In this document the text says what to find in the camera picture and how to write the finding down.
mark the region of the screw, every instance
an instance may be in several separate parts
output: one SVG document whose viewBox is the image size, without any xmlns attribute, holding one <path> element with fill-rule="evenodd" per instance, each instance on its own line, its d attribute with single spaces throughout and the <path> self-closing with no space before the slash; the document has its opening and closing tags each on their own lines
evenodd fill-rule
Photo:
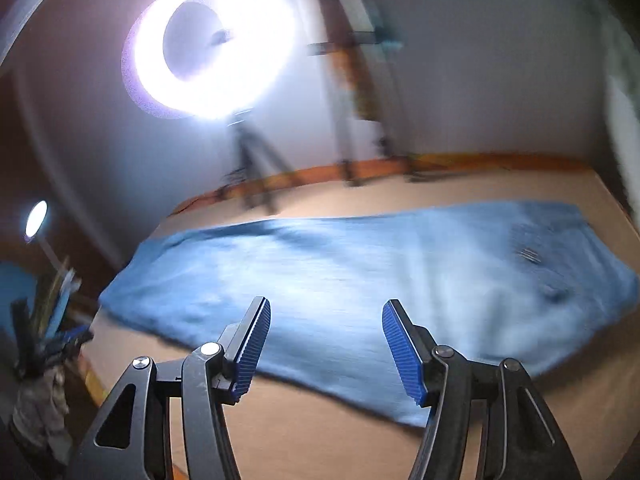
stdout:
<svg viewBox="0 0 640 480">
<path fill-rule="evenodd" d="M 433 351 L 436 352 L 438 357 L 453 357 L 454 354 L 453 348 L 447 345 L 438 345 Z"/>
<path fill-rule="evenodd" d="M 136 368 L 137 370 L 142 370 L 143 368 L 148 367 L 150 362 L 151 362 L 151 359 L 143 355 L 133 359 L 132 364 L 133 364 L 133 367 Z"/>
<path fill-rule="evenodd" d="M 218 343 L 204 343 L 200 347 L 200 353 L 203 355 L 215 355 L 220 352 L 220 345 Z"/>
<path fill-rule="evenodd" d="M 519 361 L 516 361 L 516 359 L 511 359 L 509 357 L 508 359 L 504 360 L 504 367 L 507 368 L 507 370 L 510 372 L 517 372 L 522 368 L 522 365 Z"/>
</svg>

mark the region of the gray wall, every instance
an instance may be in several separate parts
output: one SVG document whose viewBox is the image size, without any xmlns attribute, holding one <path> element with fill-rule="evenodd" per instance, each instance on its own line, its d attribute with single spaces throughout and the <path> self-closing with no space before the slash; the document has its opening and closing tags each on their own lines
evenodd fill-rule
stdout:
<svg viewBox="0 0 640 480">
<path fill-rule="evenodd" d="M 76 215 L 121 262 L 181 200 L 232 169 L 222 124 L 162 120 L 129 99 L 120 53 L 153 0 L 46 0 L 15 66 L 34 144 Z M 297 168 L 338 154 L 313 0 L 296 47 L 254 111 Z M 414 152 L 550 152 L 596 160 L 604 138 L 602 53 L 589 0 L 382 0 L 404 41 L 396 60 Z M 370 158 L 372 124 L 357 124 Z"/>
</svg>

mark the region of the blue gripper pad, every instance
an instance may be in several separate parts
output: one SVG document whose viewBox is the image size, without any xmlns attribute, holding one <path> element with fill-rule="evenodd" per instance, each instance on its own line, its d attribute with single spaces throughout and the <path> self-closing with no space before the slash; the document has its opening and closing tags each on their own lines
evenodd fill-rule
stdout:
<svg viewBox="0 0 640 480">
<path fill-rule="evenodd" d="M 231 396 L 236 402 L 249 391 L 270 324 L 271 305 L 265 300 L 236 359 L 235 382 L 231 387 Z"/>
<path fill-rule="evenodd" d="M 422 362 L 390 301 L 382 308 L 382 330 L 406 394 L 415 400 L 418 406 L 423 405 L 427 397 L 427 388 L 422 376 Z"/>
</svg>

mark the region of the denim fabric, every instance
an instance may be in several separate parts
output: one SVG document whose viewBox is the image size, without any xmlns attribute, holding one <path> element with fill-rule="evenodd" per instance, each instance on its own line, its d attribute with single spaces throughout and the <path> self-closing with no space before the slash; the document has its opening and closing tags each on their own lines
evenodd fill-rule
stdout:
<svg viewBox="0 0 640 480">
<path fill-rule="evenodd" d="M 271 302 L 258 371 L 405 424 L 382 332 L 398 298 L 469 359 L 541 374 L 633 309 L 638 277 L 575 206 L 495 202 L 361 218 L 272 219 L 150 239 L 103 292 L 126 325 L 188 346 Z"/>
</svg>

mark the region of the white light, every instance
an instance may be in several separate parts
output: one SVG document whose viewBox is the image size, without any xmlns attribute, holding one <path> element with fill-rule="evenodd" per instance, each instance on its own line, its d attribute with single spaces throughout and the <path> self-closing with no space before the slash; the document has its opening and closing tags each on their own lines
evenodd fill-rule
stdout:
<svg viewBox="0 0 640 480">
<path fill-rule="evenodd" d="M 29 213 L 29 217 L 27 218 L 27 227 L 24 229 L 24 235 L 27 238 L 33 238 L 35 236 L 36 232 L 38 232 L 38 229 L 42 225 L 46 214 L 47 203 L 42 200 L 33 207 Z"/>
<path fill-rule="evenodd" d="M 189 81 L 178 79 L 162 51 L 164 30 L 187 0 L 156 0 L 145 11 L 134 39 L 138 78 L 159 103 L 217 119 L 249 108 L 273 83 L 289 56 L 294 17 L 284 0 L 205 0 L 231 40 L 220 44 L 214 62 Z"/>
</svg>

